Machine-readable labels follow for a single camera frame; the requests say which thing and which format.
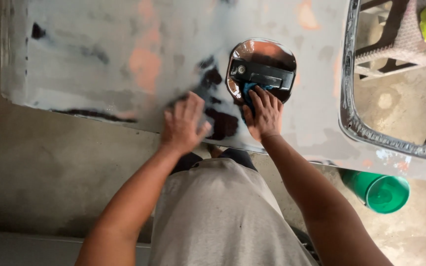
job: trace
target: dark trousers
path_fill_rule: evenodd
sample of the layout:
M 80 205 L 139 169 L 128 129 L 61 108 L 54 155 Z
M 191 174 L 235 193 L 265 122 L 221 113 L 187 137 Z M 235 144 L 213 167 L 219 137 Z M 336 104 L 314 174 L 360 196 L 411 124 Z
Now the dark trousers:
M 228 148 L 227 150 L 223 151 L 223 153 L 218 158 L 230 158 L 234 160 L 236 163 L 247 167 L 249 169 L 252 169 L 257 172 L 257 169 L 252 164 L 251 157 L 249 154 L 244 150 L 237 150 Z M 193 152 L 184 155 L 175 166 L 174 170 L 171 175 L 177 172 L 181 171 L 188 171 L 190 168 L 195 166 L 198 162 L 201 162 L 203 159 L 198 156 L 197 154 L 194 154 Z

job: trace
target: person's right hand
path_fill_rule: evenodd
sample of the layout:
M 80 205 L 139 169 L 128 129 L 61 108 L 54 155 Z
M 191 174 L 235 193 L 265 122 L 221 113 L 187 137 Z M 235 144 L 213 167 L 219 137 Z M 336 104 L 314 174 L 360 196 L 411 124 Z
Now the person's right hand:
M 251 89 L 249 95 L 256 110 L 256 117 L 252 116 L 252 111 L 247 105 L 243 105 L 244 119 L 251 136 L 262 142 L 267 137 L 280 135 L 284 106 L 270 92 L 259 86 L 254 89 L 256 92 Z

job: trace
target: hand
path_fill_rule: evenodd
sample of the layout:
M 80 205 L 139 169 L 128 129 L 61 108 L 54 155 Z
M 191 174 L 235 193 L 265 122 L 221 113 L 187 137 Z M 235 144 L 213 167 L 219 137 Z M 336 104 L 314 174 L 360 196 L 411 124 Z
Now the hand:
M 267 137 L 280 135 L 284 105 L 272 93 L 259 86 L 254 89 L 256 92 L 251 89 L 249 95 L 256 110 L 256 117 L 252 116 L 247 105 L 243 105 L 244 119 L 251 136 L 262 142 Z
M 198 120 L 202 116 L 204 105 L 204 100 L 197 94 L 189 92 L 187 99 L 175 103 L 173 110 L 165 110 L 165 125 L 160 146 L 176 151 L 180 156 L 191 152 L 212 127 L 205 121 L 198 128 Z

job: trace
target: gray t-shirt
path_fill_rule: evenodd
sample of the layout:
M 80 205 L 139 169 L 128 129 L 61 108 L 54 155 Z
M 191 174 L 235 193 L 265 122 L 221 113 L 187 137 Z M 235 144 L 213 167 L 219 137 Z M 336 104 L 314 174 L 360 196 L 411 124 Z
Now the gray t-shirt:
M 167 178 L 155 210 L 150 265 L 317 263 L 284 220 L 263 178 L 221 158 Z

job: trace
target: green bucket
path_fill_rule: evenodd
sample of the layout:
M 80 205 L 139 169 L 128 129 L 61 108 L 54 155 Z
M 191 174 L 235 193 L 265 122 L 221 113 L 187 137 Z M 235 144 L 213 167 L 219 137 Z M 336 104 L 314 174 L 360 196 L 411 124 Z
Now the green bucket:
M 366 207 L 380 214 L 398 211 L 410 196 L 405 178 L 347 170 L 342 179 Z

